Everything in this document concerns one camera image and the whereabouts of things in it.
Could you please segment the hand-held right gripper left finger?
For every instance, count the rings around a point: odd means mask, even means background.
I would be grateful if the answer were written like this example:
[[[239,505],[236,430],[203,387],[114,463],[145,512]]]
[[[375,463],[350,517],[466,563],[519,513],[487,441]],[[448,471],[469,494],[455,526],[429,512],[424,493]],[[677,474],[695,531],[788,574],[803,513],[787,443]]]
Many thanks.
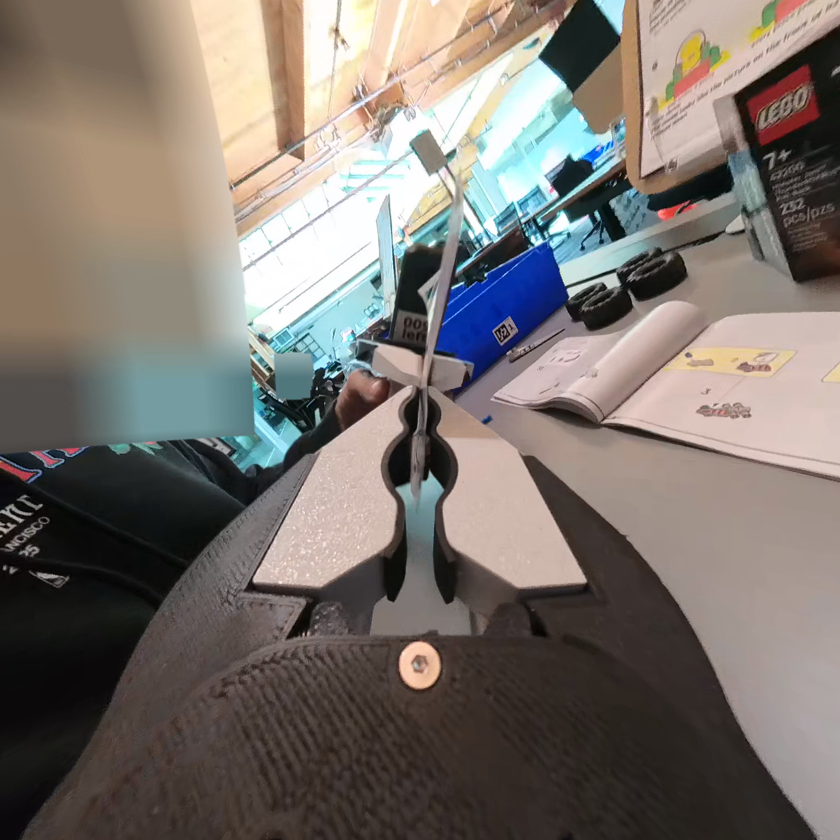
[[[391,475],[410,436],[403,388],[317,453],[252,578],[259,592],[393,602],[406,567],[405,504]]]

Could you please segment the cardboard sign board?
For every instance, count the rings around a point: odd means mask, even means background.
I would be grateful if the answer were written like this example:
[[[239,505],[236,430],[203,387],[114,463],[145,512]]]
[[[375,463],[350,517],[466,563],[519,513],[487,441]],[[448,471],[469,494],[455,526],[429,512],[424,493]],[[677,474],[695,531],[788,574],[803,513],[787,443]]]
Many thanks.
[[[664,192],[726,159],[713,104],[838,27],[835,1],[627,1],[626,172]]]

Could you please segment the black office chair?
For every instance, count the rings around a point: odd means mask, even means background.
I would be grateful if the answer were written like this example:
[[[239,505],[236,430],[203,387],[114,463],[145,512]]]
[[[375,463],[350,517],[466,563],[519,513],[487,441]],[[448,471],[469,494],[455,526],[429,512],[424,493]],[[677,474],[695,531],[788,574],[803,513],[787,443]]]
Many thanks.
[[[591,222],[591,229],[584,234],[581,240],[579,250],[582,254],[628,236],[628,232],[616,211],[614,211],[610,200],[602,198],[587,199],[583,202],[583,209]]]

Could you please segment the wooden background table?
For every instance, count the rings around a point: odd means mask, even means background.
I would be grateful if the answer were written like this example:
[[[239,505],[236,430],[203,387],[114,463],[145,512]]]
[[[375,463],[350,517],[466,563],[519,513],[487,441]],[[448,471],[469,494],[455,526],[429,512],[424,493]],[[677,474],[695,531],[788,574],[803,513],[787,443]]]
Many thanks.
[[[566,194],[554,198],[540,210],[535,211],[531,220],[537,224],[547,225],[550,220],[565,212],[566,208],[572,204],[592,200],[595,207],[599,207],[631,186],[627,177],[627,161],[615,159],[611,164],[591,173]]]

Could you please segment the person's left hand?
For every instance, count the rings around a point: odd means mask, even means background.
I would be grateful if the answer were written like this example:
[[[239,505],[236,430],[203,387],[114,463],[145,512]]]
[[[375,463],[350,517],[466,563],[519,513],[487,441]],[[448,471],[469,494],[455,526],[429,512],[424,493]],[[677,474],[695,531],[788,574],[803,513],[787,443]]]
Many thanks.
[[[334,413],[343,433],[384,404],[391,395],[388,379],[369,371],[351,372],[335,401]]]

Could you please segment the open instruction booklet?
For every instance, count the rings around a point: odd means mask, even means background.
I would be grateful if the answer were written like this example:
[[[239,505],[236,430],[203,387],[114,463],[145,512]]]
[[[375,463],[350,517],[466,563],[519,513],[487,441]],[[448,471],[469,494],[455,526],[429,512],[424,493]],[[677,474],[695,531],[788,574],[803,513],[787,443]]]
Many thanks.
[[[837,480],[839,314],[711,322],[667,301],[627,330],[557,342],[493,401]]]

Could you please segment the grey desk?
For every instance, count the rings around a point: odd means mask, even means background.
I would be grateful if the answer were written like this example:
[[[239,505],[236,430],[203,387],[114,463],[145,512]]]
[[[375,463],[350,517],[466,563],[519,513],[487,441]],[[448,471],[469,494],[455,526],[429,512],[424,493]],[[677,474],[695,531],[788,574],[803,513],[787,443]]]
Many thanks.
[[[752,746],[820,838],[839,836],[838,482],[457,397],[540,459],[646,559],[689,619]]]

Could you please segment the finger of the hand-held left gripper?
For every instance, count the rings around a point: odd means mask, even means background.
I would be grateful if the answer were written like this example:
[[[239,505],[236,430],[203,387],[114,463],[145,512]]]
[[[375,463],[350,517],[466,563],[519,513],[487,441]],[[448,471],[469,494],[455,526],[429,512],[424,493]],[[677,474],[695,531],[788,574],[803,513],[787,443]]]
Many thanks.
[[[425,355],[393,344],[375,344],[373,372],[401,386],[426,387]]]
[[[451,355],[434,354],[429,385],[441,392],[456,392],[473,378],[473,364]]]

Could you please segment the person's left forearm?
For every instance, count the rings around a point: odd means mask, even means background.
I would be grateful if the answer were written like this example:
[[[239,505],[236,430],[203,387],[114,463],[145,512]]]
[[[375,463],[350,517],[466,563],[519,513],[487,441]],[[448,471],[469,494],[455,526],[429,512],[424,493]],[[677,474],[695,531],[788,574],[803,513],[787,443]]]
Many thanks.
[[[325,414],[323,420],[310,432],[300,436],[288,449],[283,460],[267,468],[248,467],[239,476],[236,490],[228,492],[240,503],[248,505],[276,484],[292,467],[307,456],[314,455],[328,443],[338,437],[342,428],[336,411],[335,402]]]

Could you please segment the sticker sheet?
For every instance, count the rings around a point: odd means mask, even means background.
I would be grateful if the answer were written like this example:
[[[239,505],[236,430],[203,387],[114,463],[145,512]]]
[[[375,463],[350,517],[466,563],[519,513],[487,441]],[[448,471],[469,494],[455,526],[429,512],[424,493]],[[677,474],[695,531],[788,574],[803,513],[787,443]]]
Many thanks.
[[[427,338],[421,374],[418,378],[416,427],[413,432],[411,448],[410,484],[413,501],[415,507],[418,508],[422,496],[427,458],[428,387],[438,336],[444,321],[448,294],[455,275],[458,242],[465,217],[465,196],[461,181],[450,170],[447,156],[430,130],[418,134],[410,145],[425,169],[433,174],[439,174],[440,172],[448,174],[448,181],[442,179],[442,183],[449,189],[452,198],[448,232],[439,268],[430,280],[420,286],[418,291],[427,310]]]

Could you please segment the black toy set box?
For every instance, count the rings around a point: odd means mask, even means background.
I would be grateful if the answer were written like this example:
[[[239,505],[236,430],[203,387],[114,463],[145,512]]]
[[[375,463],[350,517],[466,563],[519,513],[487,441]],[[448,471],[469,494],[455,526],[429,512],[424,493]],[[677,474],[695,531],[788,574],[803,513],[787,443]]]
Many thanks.
[[[839,271],[838,37],[713,103],[759,257],[800,283]]]

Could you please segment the small grey tool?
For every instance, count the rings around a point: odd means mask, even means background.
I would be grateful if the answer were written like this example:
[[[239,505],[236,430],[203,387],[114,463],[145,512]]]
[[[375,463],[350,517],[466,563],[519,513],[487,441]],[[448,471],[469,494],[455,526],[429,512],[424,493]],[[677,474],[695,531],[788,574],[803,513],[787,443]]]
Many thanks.
[[[515,362],[519,359],[523,358],[524,356],[530,354],[531,352],[535,351],[536,349],[542,347],[544,344],[551,342],[561,336],[562,333],[565,332],[565,328],[557,329],[553,332],[547,333],[529,343],[521,344],[517,348],[509,351],[507,353],[507,360],[509,362]]]

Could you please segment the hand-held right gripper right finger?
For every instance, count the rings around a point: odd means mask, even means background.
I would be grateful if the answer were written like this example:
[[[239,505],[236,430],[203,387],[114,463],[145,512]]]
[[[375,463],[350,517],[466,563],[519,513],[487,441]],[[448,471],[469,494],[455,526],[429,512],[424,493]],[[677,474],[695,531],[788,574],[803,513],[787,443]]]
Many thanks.
[[[585,574],[518,450],[430,392],[434,576],[444,602],[505,604],[581,592]]]

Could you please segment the blue bin with tag label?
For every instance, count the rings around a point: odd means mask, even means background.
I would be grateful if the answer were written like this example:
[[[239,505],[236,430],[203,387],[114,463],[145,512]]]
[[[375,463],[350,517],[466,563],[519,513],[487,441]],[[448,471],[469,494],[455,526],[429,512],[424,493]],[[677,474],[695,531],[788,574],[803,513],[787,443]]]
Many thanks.
[[[436,354],[471,363],[473,382],[568,297],[551,246],[534,246],[493,269],[485,280],[449,293]]]

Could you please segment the black toy tyre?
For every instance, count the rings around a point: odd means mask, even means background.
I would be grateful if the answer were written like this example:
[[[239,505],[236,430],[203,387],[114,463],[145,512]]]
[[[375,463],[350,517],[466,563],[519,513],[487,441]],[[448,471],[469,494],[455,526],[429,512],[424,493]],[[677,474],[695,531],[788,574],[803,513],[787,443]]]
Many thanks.
[[[687,276],[680,253],[657,255],[632,270],[626,279],[626,289],[637,301],[646,301],[676,288]]]
[[[634,309],[634,301],[623,287],[607,288],[591,297],[581,310],[581,322],[589,331],[605,329]]]
[[[607,285],[605,282],[599,281],[592,283],[590,286],[585,287],[575,294],[571,295],[567,302],[565,303],[565,309],[568,312],[571,320],[573,322],[580,322],[581,321],[581,310],[585,303],[592,297],[600,294],[603,291],[607,290]]]
[[[625,284],[627,279],[637,268],[646,264],[651,259],[655,259],[663,254],[664,251],[662,248],[654,247],[647,249],[622,263],[616,268],[616,277],[619,279],[620,284]]]

